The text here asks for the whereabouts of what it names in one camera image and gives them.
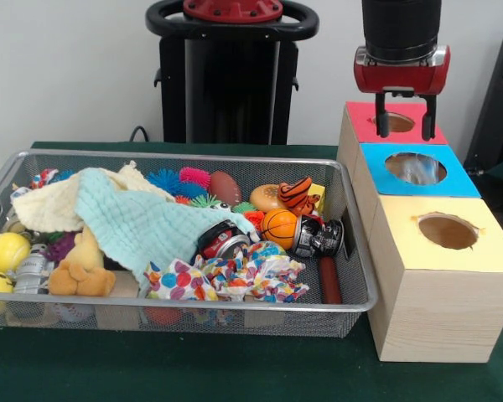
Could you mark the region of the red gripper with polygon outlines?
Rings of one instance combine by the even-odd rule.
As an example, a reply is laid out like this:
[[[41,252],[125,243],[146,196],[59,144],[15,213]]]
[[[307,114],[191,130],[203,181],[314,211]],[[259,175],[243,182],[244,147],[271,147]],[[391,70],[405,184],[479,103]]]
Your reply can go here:
[[[376,134],[389,136],[384,93],[421,95],[427,110],[422,119],[422,138],[435,138],[437,96],[443,90],[451,59],[450,47],[439,45],[428,57],[403,64],[386,64],[368,55],[365,46],[355,52],[354,75],[358,89],[375,95]]]

